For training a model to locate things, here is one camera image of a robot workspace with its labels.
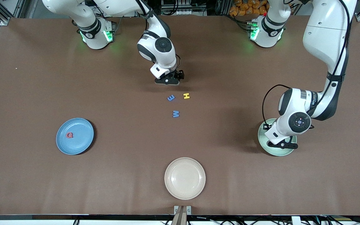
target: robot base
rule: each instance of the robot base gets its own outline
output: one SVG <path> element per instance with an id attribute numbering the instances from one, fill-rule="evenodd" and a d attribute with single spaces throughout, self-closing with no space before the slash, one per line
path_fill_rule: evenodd
<path id="1" fill-rule="evenodd" d="M 88 39 L 87 37 L 84 37 L 82 33 L 80 33 L 83 37 L 83 42 L 95 50 L 103 49 L 109 43 L 113 42 L 116 29 L 115 22 L 111 22 L 103 18 L 98 18 L 98 20 L 101 22 L 101 30 L 95 35 L 93 39 Z"/>
<path id="2" fill-rule="evenodd" d="M 155 79 L 155 83 L 177 86 L 180 84 L 181 79 L 184 79 L 183 70 L 174 70 L 173 72 L 170 72 L 159 79 Z"/>
<path id="3" fill-rule="evenodd" d="M 275 121 L 275 118 L 266 120 L 267 124 L 272 125 L 273 122 Z M 265 124 L 265 122 L 263 122 L 258 129 L 257 132 L 257 138 L 259 140 L 259 144 L 262 146 L 262 148 L 269 154 L 274 155 L 274 156 L 286 156 L 288 154 L 290 154 L 291 152 L 294 151 L 294 149 L 290 149 L 290 148 L 285 148 L 285 149 L 281 149 L 281 148 L 273 148 L 273 147 L 269 147 L 268 143 L 269 143 L 269 139 L 266 137 L 265 132 L 267 130 L 263 129 L 263 125 Z M 293 136 L 292 137 L 292 141 L 291 143 L 297 143 L 297 136 Z"/>
<path id="4" fill-rule="evenodd" d="M 277 35 L 274 37 L 270 37 L 269 34 L 266 33 L 266 31 L 263 30 L 261 27 L 262 20 L 265 18 L 265 16 L 259 16 L 256 19 L 253 19 L 252 22 L 257 24 L 256 30 L 253 32 L 250 32 L 250 39 L 251 41 L 255 42 L 257 45 L 263 48 L 270 48 L 273 47 L 277 41 L 281 39 L 281 34 L 283 33 L 284 29 L 282 29 Z"/>

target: blue plate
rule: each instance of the blue plate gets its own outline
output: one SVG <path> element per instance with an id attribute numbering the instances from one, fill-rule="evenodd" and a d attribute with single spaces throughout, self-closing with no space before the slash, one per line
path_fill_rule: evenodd
<path id="1" fill-rule="evenodd" d="M 64 154 L 77 155 L 87 150 L 93 139 L 94 129 L 91 123 L 83 118 L 73 118 L 57 131 L 56 146 Z"/>

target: black cable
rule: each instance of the black cable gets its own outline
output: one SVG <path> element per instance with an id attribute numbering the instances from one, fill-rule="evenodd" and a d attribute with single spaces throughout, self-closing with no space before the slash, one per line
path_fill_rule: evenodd
<path id="1" fill-rule="evenodd" d="M 176 0 L 174 2 L 173 9 L 169 14 L 165 14 L 162 11 L 160 12 L 160 14 L 165 15 L 165 16 L 171 16 L 171 15 L 175 14 L 178 9 L 179 9 L 179 0 Z"/>
<path id="2" fill-rule="evenodd" d="M 327 216 L 328 218 L 332 219 L 333 221 L 335 221 L 336 223 L 338 223 L 339 225 L 344 225 L 342 223 L 340 223 L 338 220 L 334 219 L 334 217 L 332 216 Z"/>
<path id="3" fill-rule="evenodd" d="M 231 223 L 232 225 L 235 225 L 233 222 L 231 222 L 230 220 L 225 220 L 225 221 L 223 221 L 220 225 L 223 225 L 225 222 L 229 222 L 229 223 Z"/>
<path id="4" fill-rule="evenodd" d="M 254 221 L 253 223 L 251 223 L 250 225 L 254 225 L 258 222 L 258 220 Z"/>
<path id="5" fill-rule="evenodd" d="M 96 5 L 96 7 L 97 7 L 98 11 L 100 11 L 102 18 L 106 19 L 106 17 L 104 16 L 104 13 L 100 9 L 100 7 L 98 5 Z"/>
<path id="6" fill-rule="evenodd" d="M 286 3 L 285 0 L 283 0 L 283 4 L 288 5 L 288 4 L 292 3 L 293 1 L 294 1 L 294 0 L 291 0 L 291 1 L 289 1 L 288 3 Z"/>
<path id="7" fill-rule="evenodd" d="M 181 57 L 179 55 L 176 54 L 176 57 L 179 58 L 179 65 L 176 66 L 176 69 L 179 68 L 181 66 Z"/>
<path id="8" fill-rule="evenodd" d="M 297 9 L 297 11 L 294 13 L 294 16 L 297 15 L 297 13 L 300 11 L 300 9 L 303 7 L 303 5 L 300 5 L 300 7 Z"/>
<path id="9" fill-rule="evenodd" d="M 213 8 L 215 8 L 215 6 L 210 7 L 210 8 L 205 8 L 204 11 L 202 12 L 202 15 L 204 15 L 205 11 L 206 11 L 206 15 L 208 15 L 208 10 L 213 9 Z"/>
<path id="10" fill-rule="evenodd" d="M 72 20 L 72 25 L 77 27 L 77 24 L 74 20 Z"/>
<path id="11" fill-rule="evenodd" d="M 237 20 L 235 17 L 231 17 L 231 16 L 229 16 L 229 15 L 227 15 L 227 14 L 220 14 L 220 16 L 225 16 L 225 17 L 233 20 L 234 22 L 236 22 L 236 24 L 238 25 L 238 27 L 241 28 L 241 30 L 244 30 L 244 31 L 253 31 L 253 30 L 251 30 L 251 29 L 246 29 L 246 28 L 243 27 L 243 25 L 246 25 L 247 22 Z"/>
<path id="12" fill-rule="evenodd" d="M 314 129 L 314 128 L 315 128 L 315 126 L 311 124 L 309 129 Z M 311 216 L 311 217 L 307 217 L 307 218 L 311 218 L 312 221 L 313 221 L 316 225 L 321 225 L 321 223 L 319 222 L 318 217 L 315 218 L 315 217 Z"/>
<path id="13" fill-rule="evenodd" d="M 328 225 L 333 225 L 332 222 L 330 221 L 329 217 L 326 217 L 327 223 Z"/>
<path id="14" fill-rule="evenodd" d="M 139 0 L 136 0 L 136 2 L 138 4 L 138 6 L 141 8 L 143 16 L 145 17 L 147 15 L 147 12 L 145 11 L 144 6 L 142 5 L 142 3 Z M 147 30 L 147 28 L 148 28 L 148 21 L 145 20 L 145 29 L 144 30 Z"/>
<path id="15" fill-rule="evenodd" d="M 266 126 L 269 126 L 269 124 L 266 123 L 266 119 L 265 119 L 265 112 L 264 112 L 265 100 L 266 100 L 266 97 L 267 97 L 267 95 L 269 94 L 269 92 L 270 92 L 271 90 L 273 90 L 274 88 L 278 87 L 278 86 L 282 86 L 282 87 L 285 87 L 285 88 L 290 89 L 290 87 L 288 87 L 288 86 L 286 86 L 286 85 L 276 84 L 276 85 L 274 85 L 271 89 L 269 89 L 269 91 L 266 92 L 266 95 L 265 95 L 265 97 L 263 98 L 263 101 L 262 101 L 262 117 L 263 117 L 263 121 L 265 122 Z"/>
<path id="16" fill-rule="evenodd" d="M 79 224 L 80 224 L 80 219 L 75 219 L 73 225 L 79 225 Z"/>

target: cable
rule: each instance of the cable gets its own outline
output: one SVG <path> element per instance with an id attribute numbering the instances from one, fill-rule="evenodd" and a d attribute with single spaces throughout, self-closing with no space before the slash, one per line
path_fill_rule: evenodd
<path id="1" fill-rule="evenodd" d="M 123 17 L 120 17 L 119 23 L 117 23 L 115 32 L 119 30 L 120 23 L 122 22 Z"/>
<path id="2" fill-rule="evenodd" d="M 179 67 L 181 66 L 181 57 L 180 57 L 179 55 L 177 55 L 177 54 L 176 54 L 176 57 L 178 57 L 178 58 L 179 58 L 179 65 L 178 65 L 178 66 L 176 66 L 176 69 L 177 69 L 177 68 L 179 68 Z"/>
<path id="3" fill-rule="evenodd" d="M 145 17 L 147 15 L 147 12 L 145 11 L 144 6 L 142 5 L 142 3 L 139 0 L 136 0 L 136 2 L 138 4 L 138 6 L 141 8 L 142 14 Z M 148 28 L 148 20 L 145 20 L 145 29 L 144 30 L 147 30 L 147 28 Z"/>
<path id="4" fill-rule="evenodd" d="M 294 0 L 290 0 L 288 3 L 286 3 L 285 0 L 283 0 L 283 4 L 288 5 L 288 4 L 292 3 L 293 1 Z"/>
<path id="5" fill-rule="evenodd" d="M 79 225 L 79 224 L 80 224 L 80 219 L 75 219 L 73 225 Z"/>
<path id="6" fill-rule="evenodd" d="M 297 9 L 297 11 L 293 15 L 296 16 L 302 7 L 303 7 L 303 5 L 300 5 L 300 7 Z"/>
<path id="7" fill-rule="evenodd" d="M 351 32 L 350 12 L 348 11 L 348 8 L 345 5 L 345 3 L 343 2 L 343 0 L 338 0 L 338 1 L 343 5 L 343 7 L 345 9 L 345 13 L 347 14 L 347 30 L 346 30 L 346 33 L 345 33 L 344 44 L 343 44 L 342 49 L 341 49 L 341 54 L 340 54 L 340 57 L 338 57 L 338 61 L 337 61 L 336 67 L 334 68 L 334 72 L 333 72 L 332 76 L 334 76 L 336 74 L 338 66 L 340 65 L 340 61 L 341 61 L 341 58 L 343 57 L 344 50 L 345 50 L 345 48 L 347 46 L 347 43 L 349 42 L 349 37 L 350 37 L 350 32 Z M 323 92 L 322 97 L 319 99 L 319 101 L 317 102 L 317 104 L 314 107 L 312 107 L 310 110 L 308 110 L 308 112 L 311 111 L 312 109 L 313 110 L 316 109 L 316 107 L 319 105 L 319 103 L 323 100 L 324 96 L 326 95 L 328 89 L 330 88 L 331 83 L 332 82 L 329 81 L 325 91 Z"/>
<path id="8" fill-rule="evenodd" d="M 202 12 L 202 15 L 204 16 L 205 11 L 206 11 L 206 15 L 208 15 L 208 10 L 213 9 L 213 8 L 216 8 L 216 6 L 213 6 L 210 8 L 205 7 L 204 11 Z"/>
<path id="9" fill-rule="evenodd" d="M 208 219 L 208 218 L 205 218 L 205 217 L 197 217 L 198 219 L 206 219 L 206 220 L 209 220 L 209 221 L 211 221 L 211 222 L 214 222 L 214 223 L 216 223 L 216 224 L 219 224 L 220 225 L 220 223 L 219 222 L 217 222 L 217 221 L 214 221 L 213 219 Z"/>
<path id="10" fill-rule="evenodd" d="M 97 7 L 98 11 L 100 11 L 102 18 L 106 19 L 106 17 L 104 16 L 104 13 L 100 9 L 100 7 L 98 5 L 96 5 L 96 7 Z"/>
<path id="11" fill-rule="evenodd" d="M 163 223 L 163 222 L 161 222 L 161 223 L 163 223 L 164 225 L 168 225 L 168 222 L 169 222 L 170 220 L 168 220 L 168 221 L 166 221 L 166 223 Z"/>
<path id="12" fill-rule="evenodd" d="M 77 24 L 74 20 L 72 20 L 72 25 L 77 27 Z"/>
<path id="13" fill-rule="evenodd" d="M 179 0 L 176 0 L 174 2 L 173 9 L 169 14 L 165 14 L 162 11 L 160 11 L 160 14 L 165 15 L 165 16 L 171 16 L 177 12 L 177 9 L 179 9 Z"/>
<path id="14" fill-rule="evenodd" d="M 246 28 L 244 28 L 244 27 L 242 26 L 242 25 L 246 25 L 247 22 L 237 20 L 235 17 L 231 17 L 231 16 L 229 16 L 229 15 L 227 15 L 227 14 L 220 14 L 219 16 L 225 16 L 225 17 L 233 20 L 234 22 L 236 22 L 236 24 L 238 25 L 238 27 L 241 28 L 241 30 L 244 30 L 244 31 L 253 31 L 253 30 L 251 30 L 251 29 L 246 29 Z"/>
<path id="15" fill-rule="evenodd" d="M 235 225 L 233 222 L 231 222 L 230 220 L 225 220 L 225 221 L 223 221 L 220 225 L 223 225 L 225 222 L 229 222 L 229 223 L 231 223 L 232 225 Z"/>
<path id="16" fill-rule="evenodd" d="M 265 100 L 266 100 L 266 97 L 267 97 L 267 95 L 269 94 L 269 92 L 270 92 L 271 90 L 273 90 L 275 87 L 278 87 L 278 86 L 282 86 L 282 87 L 285 87 L 285 88 L 290 89 L 290 87 L 288 87 L 288 86 L 286 86 L 286 85 L 276 84 L 276 85 L 274 85 L 271 89 L 269 89 L 269 91 L 266 92 L 266 95 L 265 95 L 265 97 L 263 98 L 263 101 L 262 101 L 262 117 L 263 117 L 263 121 L 265 122 L 266 126 L 269 126 L 269 124 L 266 123 L 266 119 L 265 119 L 265 112 L 264 112 Z"/>
<path id="17" fill-rule="evenodd" d="M 333 221 L 335 221 L 336 223 L 338 223 L 339 225 L 344 225 L 342 223 L 340 223 L 338 220 L 334 219 L 332 216 L 327 216 L 328 218 L 332 219 Z"/>

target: green led light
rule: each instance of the green led light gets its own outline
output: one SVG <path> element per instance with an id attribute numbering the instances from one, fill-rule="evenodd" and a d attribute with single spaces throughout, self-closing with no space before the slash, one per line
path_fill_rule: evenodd
<path id="1" fill-rule="evenodd" d="M 259 33 L 259 27 L 257 27 L 256 30 L 251 32 L 251 39 L 256 40 L 258 33 Z"/>
<path id="2" fill-rule="evenodd" d="M 112 33 L 110 31 L 104 31 L 104 35 L 108 42 L 111 42 L 113 40 Z"/>
<path id="3" fill-rule="evenodd" d="M 81 37 L 83 38 L 83 42 L 86 42 L 86 40 L 84 39 L 83 33 L 80 32 L 80 34 L 81 34 Z"/>
<path id="4" fill-rule="evenodd" d="M 284 31 L 284 29 L 282 29 L 282 30 L 280 31 L 279 38 L 277 39 L 277 41 L 280 40 L 281 34 L 283 33 L 283 31 Z"/>

